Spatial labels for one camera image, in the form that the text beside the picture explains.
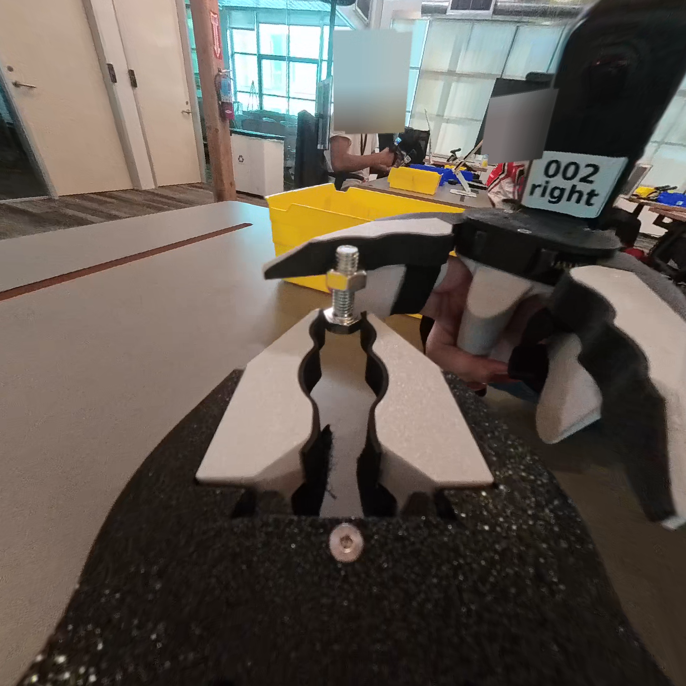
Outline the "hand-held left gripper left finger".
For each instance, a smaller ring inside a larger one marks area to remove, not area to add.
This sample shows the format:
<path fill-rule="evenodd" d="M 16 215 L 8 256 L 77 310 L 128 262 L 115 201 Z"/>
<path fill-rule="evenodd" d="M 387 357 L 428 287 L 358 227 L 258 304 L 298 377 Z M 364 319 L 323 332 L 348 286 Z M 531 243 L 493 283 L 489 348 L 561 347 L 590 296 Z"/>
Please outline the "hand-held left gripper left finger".
<path fill-rule="evenodd" d="M 326 335 L 313 310 L 245 367 L 195 479 L 253 493 L 276 492 L 296 515 L 319 515 L 331 433 L 312 391 Z"/>

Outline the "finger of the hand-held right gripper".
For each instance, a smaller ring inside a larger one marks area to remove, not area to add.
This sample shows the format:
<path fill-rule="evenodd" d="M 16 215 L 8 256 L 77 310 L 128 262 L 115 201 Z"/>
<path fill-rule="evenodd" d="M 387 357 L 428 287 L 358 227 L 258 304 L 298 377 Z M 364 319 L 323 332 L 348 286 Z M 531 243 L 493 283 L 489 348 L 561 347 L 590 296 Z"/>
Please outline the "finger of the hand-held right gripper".
<path fill-rule="evenodd" d="M 266 280 L 320 276 L 335 265 L 341 245 L 357 248 L 358 265 L 440 267 L 456 245 L 453 227 L 462 213 L 411 213 L 383 218 L 313 237 L 263 266 Z"/>
<path fill-rule="evenodd" d="M 442 265 L 387 265 L 367 273 L 366 286 L 355 295 L 355 315 L 372 313 L 378 318 L 420 313 L 436 287 L 444 280 L 448 263 Z"/>

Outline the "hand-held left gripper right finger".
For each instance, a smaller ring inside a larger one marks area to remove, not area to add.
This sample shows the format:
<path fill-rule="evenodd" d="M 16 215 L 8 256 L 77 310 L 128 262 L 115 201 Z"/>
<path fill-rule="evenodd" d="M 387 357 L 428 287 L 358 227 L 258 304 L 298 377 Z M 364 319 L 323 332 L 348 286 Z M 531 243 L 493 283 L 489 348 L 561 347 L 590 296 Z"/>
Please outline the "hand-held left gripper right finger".
<path fill-rule="evenodd" d="M 440 368 L 378 319 L 360 342 L 374 393 L 357 486 L 364 515 L 397 515 L 416 493 L 489 488 L 494 477 Z"/>

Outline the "silver hex bolt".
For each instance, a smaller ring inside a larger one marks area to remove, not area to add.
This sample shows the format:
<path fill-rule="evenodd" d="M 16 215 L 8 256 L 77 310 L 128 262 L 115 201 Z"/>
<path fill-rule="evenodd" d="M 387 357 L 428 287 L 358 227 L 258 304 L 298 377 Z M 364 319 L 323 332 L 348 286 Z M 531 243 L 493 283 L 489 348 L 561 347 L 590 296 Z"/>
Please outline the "silver hex bolt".
<path fill-rule="evenodd" d="M 335 252 L 335 265 L 330 270 L 338 270 L 344 274 L 361 271 L 358 248 L 354 245 L 339 245 Z M 360 326 L 359 316 L 355 312 L 357 292 L 329 292 L 331 295 L 331 306 L 323 311 L 327 330 L 340 335 L 355 333 Z"/>

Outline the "yellow plastic bin with divider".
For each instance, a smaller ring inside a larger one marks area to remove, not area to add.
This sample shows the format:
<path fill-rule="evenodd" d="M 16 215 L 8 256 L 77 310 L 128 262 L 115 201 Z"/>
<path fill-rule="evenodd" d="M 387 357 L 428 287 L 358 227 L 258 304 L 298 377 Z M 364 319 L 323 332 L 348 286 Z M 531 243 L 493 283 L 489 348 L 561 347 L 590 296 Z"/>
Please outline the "yellow plastic bin with divider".
<path fill-rule="evenodd" d="M 360 185 L 337 191 L 332 184 L 272 195 L 268 206 L 275 257 L 313 237 L 378 219 L 411 213 L 462 212 L 458 207 L 373 192 Z M 473 266 L 462 262 L 473 280 Z"/>

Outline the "person's right hand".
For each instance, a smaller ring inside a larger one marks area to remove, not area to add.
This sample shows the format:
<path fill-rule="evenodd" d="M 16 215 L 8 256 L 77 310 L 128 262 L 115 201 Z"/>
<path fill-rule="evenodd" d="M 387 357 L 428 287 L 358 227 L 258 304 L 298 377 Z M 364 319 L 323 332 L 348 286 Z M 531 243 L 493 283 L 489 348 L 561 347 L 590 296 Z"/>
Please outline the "person's right hand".
<path fill-rule="evenodd" d="M 477 393 L 492 386 L 518 399 L 535 403 L 538 394 L 525 383 L 509 377 L 507 362 L 473 356 L 458 346 L 472 274 L 459 257 L 450 257 L 446 268 L 443 279 L 434 287 L 421 311 L 424 354 L 442 371 L 456 375 Z"/>

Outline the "grey table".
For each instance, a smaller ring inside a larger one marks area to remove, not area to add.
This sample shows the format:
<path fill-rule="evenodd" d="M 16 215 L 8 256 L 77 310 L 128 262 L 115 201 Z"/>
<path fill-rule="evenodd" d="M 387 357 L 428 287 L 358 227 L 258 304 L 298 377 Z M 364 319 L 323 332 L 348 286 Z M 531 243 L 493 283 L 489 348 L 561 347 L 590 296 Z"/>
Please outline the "grey table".
<path fill-rule="evenodd" d="M 440 185 L 434 194 L 391 188 L 387 178 L 369 180 L 367 183 L 359 185 L 361 188 L 373 192 L 397 195 L 403 198 L 411 198 L 435 204 L 450 205 L 452 207 L 461 207 L 465 209 L 491 209 L 494 207 L 494 202 L 486 191 L 479 190 L 465 193 L 465 188 L 461 184 L 451 185 L 445 183 L 442 186 Z"/>

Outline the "blue plastic bin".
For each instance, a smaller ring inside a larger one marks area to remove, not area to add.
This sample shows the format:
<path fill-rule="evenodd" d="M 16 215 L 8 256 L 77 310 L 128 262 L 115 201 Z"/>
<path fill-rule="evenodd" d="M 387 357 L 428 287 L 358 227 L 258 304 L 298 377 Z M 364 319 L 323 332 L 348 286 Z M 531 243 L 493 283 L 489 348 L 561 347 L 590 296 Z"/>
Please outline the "blue plastic bin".
<path fill-rule="evenodd" d="M 459 179 L 458 179 L 458 174 L 461 174 L 464 180 L 468 184 L 481 184 L 481 178 L 478 173 L 475 173 L 471 169 L 467 168 L 459 168 L 456 169 L 454 167 L 438 167 L 435 165 L 419 165 L 419 164 L 411 164 L 408 165 L 409 168 L 412 169 L 418 169 L 422 171 L 427 171 L 427 172 L 435 172 L 437 174 L 441 175 L 441 181 L 440 185 L 443 185 L 445 183 L 449 184 L 457 184 Z"/>

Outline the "black office chair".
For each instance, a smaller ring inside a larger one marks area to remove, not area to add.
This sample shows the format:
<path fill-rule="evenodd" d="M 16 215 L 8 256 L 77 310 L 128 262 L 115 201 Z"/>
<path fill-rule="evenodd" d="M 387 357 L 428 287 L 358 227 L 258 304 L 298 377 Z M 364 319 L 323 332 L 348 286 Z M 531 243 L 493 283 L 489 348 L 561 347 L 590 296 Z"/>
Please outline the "black office chair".
<path fill-rule="evenodd" d="M 302 189 L 332 183 L 341 191 L 345 183 L 363 183 L 358 173 L 329 170 L 324 151 L 318 148 L 318 119 L 306 110 L 298 114 L 294 162 L 294 188 Z"/>

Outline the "red fire extinguisher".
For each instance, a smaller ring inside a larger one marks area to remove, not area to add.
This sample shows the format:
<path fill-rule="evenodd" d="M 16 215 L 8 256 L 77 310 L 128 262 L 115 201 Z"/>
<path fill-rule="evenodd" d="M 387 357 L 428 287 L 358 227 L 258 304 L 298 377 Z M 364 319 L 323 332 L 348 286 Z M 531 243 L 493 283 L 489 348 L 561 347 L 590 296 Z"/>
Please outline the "red fire extinguisher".
<path fill-rule="evenodd" d="M 214 77 L 218 112 L 223 121 L 234 121 L 233 83 L 230 70 L 218 68 Z"/>

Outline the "white door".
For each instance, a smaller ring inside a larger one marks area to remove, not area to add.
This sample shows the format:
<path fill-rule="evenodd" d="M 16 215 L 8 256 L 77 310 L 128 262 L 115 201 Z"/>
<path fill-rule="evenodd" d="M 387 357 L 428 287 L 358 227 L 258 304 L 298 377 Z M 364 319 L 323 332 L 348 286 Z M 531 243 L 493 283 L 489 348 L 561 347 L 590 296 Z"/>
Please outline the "white door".
<path fill-rule="evenodd" d="M 2 1 L 1 65 L 49 193 L 132 187 L 81 1 Z"/>
<path fill-rule="evenodd" d="M 114 1 L 129 80 L 156 187 L 204 180 L 198 103 L 180 1 Z"/>

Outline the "wooden post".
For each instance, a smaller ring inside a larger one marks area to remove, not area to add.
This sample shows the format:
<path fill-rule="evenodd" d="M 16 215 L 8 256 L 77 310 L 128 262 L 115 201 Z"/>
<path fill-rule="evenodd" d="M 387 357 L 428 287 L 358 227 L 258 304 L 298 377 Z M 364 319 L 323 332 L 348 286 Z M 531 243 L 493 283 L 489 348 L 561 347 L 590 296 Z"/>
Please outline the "wooden post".
<path fill-rule="evenodd" d="M 228 76 L 224 62 L 218 1 L 190 1 L 202 111 L 207 134 L 213 195 L 217 202 L 236 201 L 233 151 L 227 103 L 221 96 Z"/>

